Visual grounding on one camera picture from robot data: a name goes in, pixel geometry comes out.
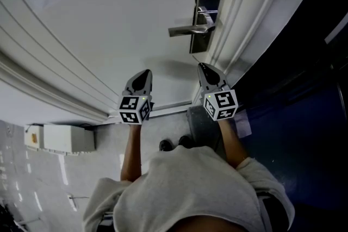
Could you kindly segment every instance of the tiled floor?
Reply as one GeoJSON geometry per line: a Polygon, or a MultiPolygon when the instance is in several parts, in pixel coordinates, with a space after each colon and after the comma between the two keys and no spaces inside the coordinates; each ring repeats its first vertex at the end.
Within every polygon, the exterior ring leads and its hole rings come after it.
{"type": "MultiPolygon", "coordinates": [[[[98,178],[119,180],[120,158],[125,152],[128,126],[100,126],[95,131],[97,151],[64,157],[67,185],[63,180],[58,155],[28,150],[23,144],[23,128],[9,125],[12,133],[8,133],[6,126],[0,121],[0,156],[3,160],[0,158],[0,196],[9,204],[15,218],[31,220],[39,217],[39,221],[28,225],[30,231],[81,231],[82,214],[88,198],[75,199],[77,211],[74,211],[67,195],[89,197],[98,178]]],[[[141,132],[143,171],[147,170],[151,154],[158,150],[160,140],[171,139],[177,143],[184,134],[189,134],[185,114],[145,122],[141,132]]]]}

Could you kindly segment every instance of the forearm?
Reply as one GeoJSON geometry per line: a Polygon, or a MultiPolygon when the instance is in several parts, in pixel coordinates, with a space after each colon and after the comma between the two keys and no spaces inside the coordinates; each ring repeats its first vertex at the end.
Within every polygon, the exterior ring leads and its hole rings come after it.
{"type": "Polygon", "coordinates": [[[233,168],[236,168],[248,155],[229,122],[227,120],[220,120],[218,123],[226,151],[227,162],[233,168]]]}
{"type": "Polygon", "coordinates": [[[140,132],[141,125],[129,127],[129,138],[121,170],[121,181],[134,182],[141,176],[140,132]]]}

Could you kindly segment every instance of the sleeve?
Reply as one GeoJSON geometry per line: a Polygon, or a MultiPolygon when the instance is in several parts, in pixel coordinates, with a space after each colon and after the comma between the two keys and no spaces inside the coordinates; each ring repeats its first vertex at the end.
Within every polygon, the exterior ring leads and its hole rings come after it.
{"type": "Polygon", "coordinates": [[[295,217],[295,208],[284,186],[255,159],[246,158],[236,170],[256,191],[266,231],[288,230],[295,217]]]}
{"type": "Polygon", "coordinates": [[[97,231],[104,213],[113,211],[120,195],[130,184],[130,181],[114,181],[109,178],[98,181],[83,214],[83,232],[97,231]]]}

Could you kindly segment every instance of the shoe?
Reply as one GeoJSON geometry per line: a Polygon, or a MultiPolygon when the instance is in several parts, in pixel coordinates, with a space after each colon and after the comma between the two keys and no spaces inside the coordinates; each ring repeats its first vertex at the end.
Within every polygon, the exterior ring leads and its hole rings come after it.
{"type": "Polygon", "coordinates": [[[159,143],[159,150],[160,151],[165,151],[165,152],[169,152],[173,150],[173,146],[172,144],[169,142],[169,140],[162,140],[159,143]]]}
{"type": "Polygon", "coordinates": [[[187,135],[183,135],[182,137],[180,137],[178,145],[184,146],[186,149],[191,149],[196,147],[195,141],[191,139],[190,137],[188,137],[187,135]]]}

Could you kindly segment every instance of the gray t-shirt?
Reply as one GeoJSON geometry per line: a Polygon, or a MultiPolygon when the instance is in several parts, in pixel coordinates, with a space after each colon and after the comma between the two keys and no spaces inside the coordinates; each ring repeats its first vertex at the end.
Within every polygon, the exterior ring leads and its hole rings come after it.
{"type": "Polygon", "coordinates": [[[99,180],[83,217],[85,232],[95,232],[107,211],[116,231],[166,232],[190,216],[225,219],[249,232],[267,231],[257,192],[268,192],[284,206],[289,224],[295,210],[284,187],[256,160],[235,170],[209,147],[156,152],[148,173],[135,182],[99,180]]]}

